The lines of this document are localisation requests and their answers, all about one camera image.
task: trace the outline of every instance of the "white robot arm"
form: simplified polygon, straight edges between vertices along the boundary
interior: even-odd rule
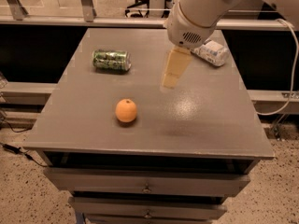
[[[178,0],[167,20],[169,40],[187,49],[198,48],[210,37],[218,20],[242,0]],[[299,0],[263,0],[299,28]]]

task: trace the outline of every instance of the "soda can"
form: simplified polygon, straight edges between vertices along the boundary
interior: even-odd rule
[[[93,65],[100,69],[128,71],[131,67],[130,54],[125,50],[103,50],[93,52]]]

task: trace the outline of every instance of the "gray cabinet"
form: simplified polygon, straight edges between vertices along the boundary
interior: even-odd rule
[[[212,39],[225,43],[220,31]],[[88,29],[25,142],[95,223],[211,223],[250,170],[274,157],[232,56],[219,69],[193,59],[164,92],[171,48],[164,29]],[[96,70],[96,49],[127,50],[131,70]],[[125,126],[114,114],[122,98],[138,109]]]

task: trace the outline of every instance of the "cabinet drawer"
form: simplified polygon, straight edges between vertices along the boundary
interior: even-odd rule
[[[186,219],[156,219],[150,220],[139,217],[105,217],[99,215],[85,215],[92,223],[97,224],[211,224],[210,220]]]
[[[226,209],[221,205],[201,203],[167,203],[134,199],[70,198],[69,203],[80,213],[101,216],[173,218],[189,220],[218,219]]]
[[[247,175],[164,173],[48,168],[45,176],[70,191],[234,197],[248,183]]]

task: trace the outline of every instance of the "speckled floor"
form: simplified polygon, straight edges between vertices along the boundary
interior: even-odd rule
[[[28,133],[2,129],[0,142],[21,147]],[[269,135],[275,159],[252,170],[251,182],[225,202],[228,212],[215,224],[299,223],[299,132],[288,123],[281,134],[284,141]],[[0,223],[76,223],[69,194],[58,191],[34,162],[0,148],[0,178]]]

